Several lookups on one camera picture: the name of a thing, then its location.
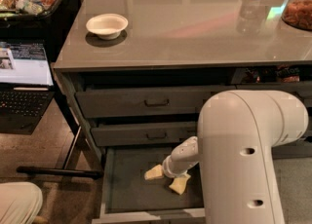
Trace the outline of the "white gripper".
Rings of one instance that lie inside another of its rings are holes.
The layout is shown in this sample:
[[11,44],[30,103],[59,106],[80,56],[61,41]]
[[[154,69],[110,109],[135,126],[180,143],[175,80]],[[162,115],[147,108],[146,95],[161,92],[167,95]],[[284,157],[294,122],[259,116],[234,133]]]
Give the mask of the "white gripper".
[[172,153],[163,161],[144,174],[145,180],[161,179],[164,174],[169,178],[185,179],[191,178],[188,171],[199,162],[198,138],[191,136],[180,143]]

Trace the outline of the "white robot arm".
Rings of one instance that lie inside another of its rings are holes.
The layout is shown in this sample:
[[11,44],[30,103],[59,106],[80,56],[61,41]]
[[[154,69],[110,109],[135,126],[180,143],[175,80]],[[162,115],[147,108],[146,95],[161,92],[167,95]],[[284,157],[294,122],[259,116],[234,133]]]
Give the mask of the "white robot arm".
[[308,123],[306,107],[290,93],[217,93],[201,109],[197,134],[144,178],[167,176],[181,194],[188,171],[199,166],[207,224],[285,224],[272,148],[299,140]]

